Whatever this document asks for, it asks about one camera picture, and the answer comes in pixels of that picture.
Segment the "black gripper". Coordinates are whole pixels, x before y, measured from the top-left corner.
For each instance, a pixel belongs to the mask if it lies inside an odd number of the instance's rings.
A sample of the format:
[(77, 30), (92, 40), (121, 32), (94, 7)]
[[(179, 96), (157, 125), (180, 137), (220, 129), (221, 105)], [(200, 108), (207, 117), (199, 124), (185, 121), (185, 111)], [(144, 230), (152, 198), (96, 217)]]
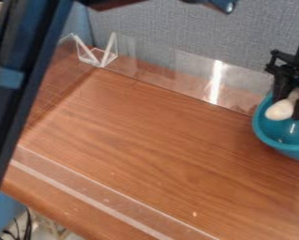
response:
[[(296, 54), (272, 50), (271, 58), (265, 65), (265, 72), (273, 77), (272, 102), (277, 102), (289, 95), (292, 88), (299, 88), (299, 49)], [(299, 98), (295, 101), (292, 120), (299, 120)]]

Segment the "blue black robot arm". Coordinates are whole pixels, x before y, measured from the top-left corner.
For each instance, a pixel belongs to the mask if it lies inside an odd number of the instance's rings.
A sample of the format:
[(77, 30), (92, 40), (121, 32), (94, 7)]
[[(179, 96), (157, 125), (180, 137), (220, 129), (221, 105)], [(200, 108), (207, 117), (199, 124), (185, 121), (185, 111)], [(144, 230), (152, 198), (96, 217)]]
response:
[[(0, 10), (0, 187), (38, 87), (74, 2), (104, 11), (146, 0), (4, 0)], [(273, 50), (265, 71), (273, 75), (272, 99), (299, 87), (295, 54)], [(299, 120), (299, 99), (291, 108)]]

